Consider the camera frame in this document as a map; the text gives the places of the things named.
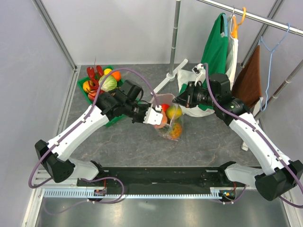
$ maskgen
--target white wall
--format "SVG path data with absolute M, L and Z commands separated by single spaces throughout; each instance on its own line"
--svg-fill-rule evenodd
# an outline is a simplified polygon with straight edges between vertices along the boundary
M 302 1 L 289 0 L 283 4 L 275 19 L 303 28 L 302 7 Z M 270 48 L 273 48 L 284 34 L 283 31 L 270 28 L 264 40 Z M 273 55 L 269 95 L 274 93 L 302 59 L 303 37 L 289 34 Z M 261 46 L 263 94 L 267 85 L 268 64 L 269 52 Z M 300 159 L 303 162 L 303 69 L 280 93 L 279 98 L 268 107 L 262 119 L 265 131 L 273 142 L 292 160 Z M 295 195 L 294 201 L 297 204 L 303 204 L 303 196 L 299 188 L 296 187 L 292 191 Z M 303 221 L 303 211 L 300 210 L 300 212 Z
M 274 0 L 218 0 L 267 16 Z M 43 0 L 77 64 L 168 63 L 174 0 Z M 201 61 L 221 9 L 182 0 L 176 62 Z M 238 62 L 245 57 L 261 24 L 246 19 L 239 28 Z
M 0 226 L 19 227 L 34 144 L 54 136 L 72 70 L 32 1 L 0 7 Z

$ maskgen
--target brown cloth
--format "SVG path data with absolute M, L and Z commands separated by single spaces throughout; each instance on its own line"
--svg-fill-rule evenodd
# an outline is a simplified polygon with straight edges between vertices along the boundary
M 238 75 L 232 87 L 232 95 L 241 99 L 249 108 L 254 107 L 262 96 L 259 45 Z

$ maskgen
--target clear plastic bag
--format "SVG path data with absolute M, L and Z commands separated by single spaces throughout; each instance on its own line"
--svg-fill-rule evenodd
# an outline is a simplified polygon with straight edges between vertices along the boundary
M 163 120 L 161 126 L 154 126 L 158 134 L 169 140 L 178 140 L 183 131 L 183 113 L 180 106 L 173 103 L 172 100 L 175 98 L 172 94 L 156 95 L 159 104 L 168 104 L 169 109 L 162 111 Z M 151 103 L 156 105 L 154 98 L 152 98 Z

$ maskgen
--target metal rod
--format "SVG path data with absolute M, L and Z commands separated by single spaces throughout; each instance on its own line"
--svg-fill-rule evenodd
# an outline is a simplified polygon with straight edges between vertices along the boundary
M 74 62 L 74 60 L 71 57 L 71 54 L 69 53 L 69 51 L 67 50 L 66 45 L 64 44 L 56 26 L 54 25 L 51 17 L 49 16 L 45 5 L 43 4 L 42 0 L 33 0 L 33 3 L 36 5 L 38 11 L 40 12 L 40 15 L 42 16 L 43 20 L 45 21 L 46 25 L 48 26 L 50 32 L 52 33 L 55 41 L 57 42 L 57 44 L 59 45 L 61 51 L 63 52 L 64 56 L 66 57 L 68 63 L 70 64 L 70 66 L 74 69 L 74 71 L 77 68 L 76 63 Z
M 282 4 L 284 3 L 284 0 L 276 0 L 275 3 L 273 4 L 273 6 L 271 7 L 267 17 L 270 19 L 273 19 L 275 17 L 275 15 L 278 13 L 279 9 L 281 8 Z M 260 30 L 258 31 L 254 41 L 252 42 L 250 49 L 247 51 L 244 60 L 241 63 L 241 66 L 243 68 L 243 66 L 246 65 L 246 63 L 248 62 L 248 60 L 250 59 L 252 53 L 254 53 L 258 42 L 261 38 L 261 36 L 264 36 L 265 32 L 268 29 L 268 25 L 263 24 L 260 28 Z
M 274 92 L 274 94 L 269 98 L 269 100 L 267 102 L 267 106 L 272 104 L 279 97 L 280 92 L 287 86 L 287 84 L 290 84 L 292 82 L 292 78 L 297 74 L 297 72 L 302 68 L 302 66 L 303 66 L 303 59 L 297 65 L 297 67 L 291 72 L 291 74 L 289 74 L 289 76 L 286 78 L 286 80 L 284 80 L 284 82 L 280 85 L 280 87 Z M 256 114 L 255 119 L 258 120 L 262 116 L 263 113 L 264 113 L 264 111 L 259 111 Z
M 174 65 L 175 65 L 175 54 L 176 54 L 176 43 L 177 43 L 180 6 L 181 6 L 181 0 L 176 0 L 174 30 L 172 33 L 172 44 L 171 44 L 170 62 L 169 62 L 169 74 L 170 75 L 173 75 Z
M 241 15 L 241 16 L 244 13 L 243 10 L 234 9 L 234 7 L 224 5 L 224 4 L 221 4 L 221 3 L 216 2 L 216 1 L 211 1 L 211 0 L 197 0 L 197 1 L 206 3 L 206 4 L 211 5 L 211 6 L 215 6 L 215 7 L 220 8 L 220 9 L 224 9 L 224 10 L 229 11 L 229 12 L 234 11 L 235 14 L 238 14 L 238 15 Z M 258 15 L 248 13 L 248 12 L 246 12 L 245 17 L 247 17 L 249 19 L 252 19 L 252 20 L 255 20 L 255 21 L 258 21 L 260 23 L 269 25 L 271 27 L 278 28 L 278 29 L 283 30 L 283 31 L 288 30 L 288 25 L 287 24 L 281 24 L 280 22 L 274 21 L 274 20 L 269 19 L 267 17 L 258 16 Z M 289 28 L 289 33 L 299 35 L 299 36 L 303 36 L 303 31 L 296 28 L 296 27 L 290 27 Z

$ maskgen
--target perforated metal strip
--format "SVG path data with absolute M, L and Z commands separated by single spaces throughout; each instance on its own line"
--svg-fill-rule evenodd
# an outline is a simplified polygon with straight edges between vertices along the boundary
M 94 189 L 45 189 L 46 198 L 117 198 L 120 195 L 94 195 Z M 219 190 L 212 189 L 210 194 L 183 194 L 183 195 L 124 195 L 129 199 L 221 199 Z

